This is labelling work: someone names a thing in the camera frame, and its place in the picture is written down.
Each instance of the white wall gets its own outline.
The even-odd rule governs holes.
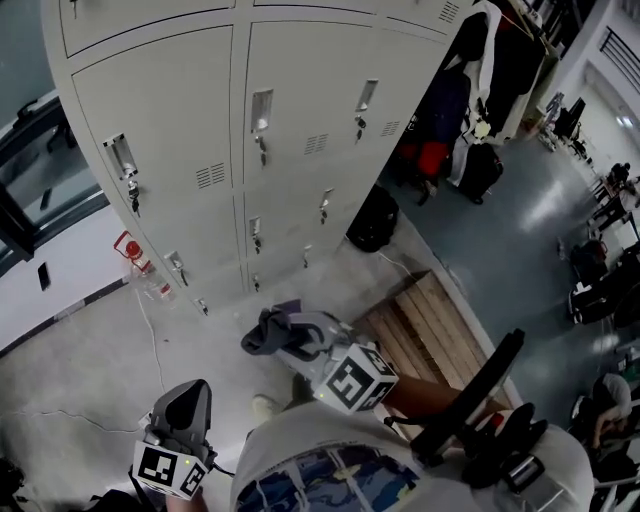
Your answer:
[[[587,58],[597,50],[597,42],[616,8],[615,4],[616,0],[596,0],[582,30],[558,66],[553,83],[543,98],[544,106],[557,91],[564,93],[565,104],[569,106],[578,98]]]
[[[579,94],[586,103],[580,116],[582,134],[597,150],[593,155],[596,170],[605,174],[615,163],[629,162],[631,176],[639,176],[640,148],[630,137],[629,129],[616,121],[616,111],[590,85],[583,86]]]
[[[636,54],[640,54],[640,24],[634,23],[622,11],[618,0],[597,0],[582,31],[562,59],[543,103],[556,91],[562,91],[565,104],[573,105],[584,86],[585,70],[591,65],[606,77],[635,116],[640,117],[640,94],[609,58],[600,53],[607,27],[611,27]]]
[[[113,243],[124,225],[111,206],[78,222],[0,278],[0,349],[88,295],[128,275]],[[47,263],[51,286],[40,289]]]

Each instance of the person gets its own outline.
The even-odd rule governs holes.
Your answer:
[[[627,182],[616,197],[593,214],[589,224],[592,225],[599,218],[606,217],[604,222],[596,228],[596,231],[603,232],[611,226],[611,224],[620,220],[639,206],[640,194],[636,189],[635,182]]]
[[[401,375],[383,403],[407,417],[443,412],[459,392]],[[282,408],[257,397],[270,419],[252,431],[231,488],[231,510],[448,510],[520,511],[524,503],[505,485],[471,489],[461,478],[461,450],[447,463],[420,466],[409,444],[372,412],[351,416],[319,401]],[[491,402],[485,414],[504,409]],[[532,454],[564,491],[546,509],[588,510],[593,475],[584,448],[550,426]],[[192,502],[167,497],[168,512],[206,512],[202,497]]]
[[[629,165],[629,162],[624,165],[620,163],[615,164],[611,168],[611,172],[607,177],[607,181],[609,181],[611,185],[616,185],[617,183],[625,183],[629,179],[630,169],[631,166]]]
[[[631,414],[631,388],[620,375],[606,373],[593,385],[593,404],[597,414],[591,447],[600,448],[608,432],[622,432]]]
[[[626,163],[624,165],[618,163],[611,168],[611,171],[609,172],[606,179],[610,189],[613,192],[618,192],[619,189],[623,187],[627,182],[627,180],[629,179],[630,169],[631,166],[629,165],[629,163]],[[609,191],[605,188],[604,185],[601,185],[596,190],[595,195],[596,201],[599,203],[600,201],[609,197]]]

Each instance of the cable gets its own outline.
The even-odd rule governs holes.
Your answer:
[[[158,376],[160,377],[160,387],[162,388],[162,394],[164,395],[167,391],[164,388],[164,380],[162,379],[162,366],[160,366],[160,359],[158,359],[158,349],[156,347],[156,332],[153,330],[153,326],[151,322],[149,322],[149,318],[144,311],[144,307],[142,305],[142,299],[140,298],[140,293],[136,288],[133,289],[136,292],[136,297],[138,298],[138,304],[140,304],[140,311],[142,312],[142,317],[144,321],[149,326],[149,331],[151,331],[151,343],[153,343],[153,355],[156,357],[156,363],[158,364]]]
[[[385,256],[381,251],[378,251],[377,254],[382,256],[385,260],[387,260],[392,265],[396,265],[397,267],[400,267],[401,269],[403,269],[411,279],[416,281],[416,278],[413,277],[413,274],[411,272],[409,272],[409,269],[407,267],[405,267],[402,263],[398,263],[397,261],[393,261],[391,258]]]
[[[6,414],[6,416],[29,416],[30,418],[34,418],[36,416],[53,416],[55,414],[62,414],[62,415],[67,416],[69,418],[84,420],[87,423],[89,423],[90,425],[93,425],[94,427],[96,427],[97,429],[102,430],[103,432],[116,433],[116,434],[135,434],[136,432],[142,430],[142,427],[138,427],[135,430],[115,430],[115,429],[111,430],[111,429],[103,427],[102,425],[100,425],[100,423],[98,423],[96,421],[93,421],[93,420],[87,418],[86,416],[83,416],[82,414],[70,414],[67,411],[63,411],[63,410],[57,410],[57,411],[51,411],[51,412],[16,411],[16,412],[8,412]]]
[[[231,478],[235,477],[236,474],[232,473],[231,471],[227,471],[225,469],[222,469],[220,466],[218,466],[215,462],[213,463],[213,466],[211,466],[213,469],[215,469],[216,471],[219,471],[220,473],[222,473],[223,475],[227,475],[230,476]]]

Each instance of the locker handle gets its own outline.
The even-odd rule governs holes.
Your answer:
[[[180,259],[180,255],[178,254],[178,251],[173,251],[169,254],[166,254],[164,259],[173,265],[173,268],[171,270],[173,270],[176,274],[180,276],[182,283],[185,286],[189,286],[189,283],[187,282],[187,278],[184,275],[184,263]]]
[[[195,303],[200,306],[200,311],[202,311],[205,316],[209,316],[209,307],[204,299],[196,299]]]
[[[138,174],[138,167],[123,133],[109,137],[102,145],[120,180],[130,180]]]
[[[360,99],[358,100],[358,106],[356,107],[356,112],[364,112],[369,108],[369,103],[371,103],[371,98],[373,97],[373,93],[378,86],[377,79],[367,80],[364,84],[364,88],[362,89],[362,93],[360,94]]]
[[[267,146],[264,143],[264,137],[262,135],[256,135],[255,142],[260,148],[260,162],[262,167],[267,165]]]

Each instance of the locker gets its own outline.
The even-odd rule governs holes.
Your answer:
[[[381,0],[255,0],[254,5],[304,5],[308,7],[333,7],[351,11],[378,12]]]
[[[233,7],[235,0],[58,0],[67,55],[160,20]]]
[[[457,31],[461,11],[469,3],[463,0],[394,0],[388,5],[389,17],[448,35]]]
[[[183,284],[206,279],[239,256],[229,161],[230,53],[231,27],[214,28],[129,50],[74,77],[112,180],[127,202],[137,183],[140,216],[133,218],[157,253],[177,251]],[[163,263],[174,271],[171,259]]]
[[[209,279],[190,286],[187,296],[202,314],[229,305],[244,295],[240,265],[231,265],[219,270]]]
[[[245,183],[291,169],[309,172],[326,155],[355,147],[355,109],[367,78],[363,58],[370,32],[342,23],[253,24]],[[271,98],[261,101],[261,95]]]
[[[443,43],[380,30],[370,60],[371,73],[379,77],[379,83],[369,108],[361,114],[367,128],[359,145],[393,151],[446,51]]]
[[[321,186],[300,180],[291,187],[290,180],[279,179],[245,192],[247,256],[271,251],[319,223]]]
[[[335,241],[337,233],[333,232],[332,235],[332,241]],[[263,292],[286,277],[303,272],[323,261],[328,254],[335,251],[339,241],[338,239],[334,245],[328,246],[326,236],[324,239],[314,239],[307,233],[289,240],[287,244],[269,253],[253,256],[247,261],[250,292]]]

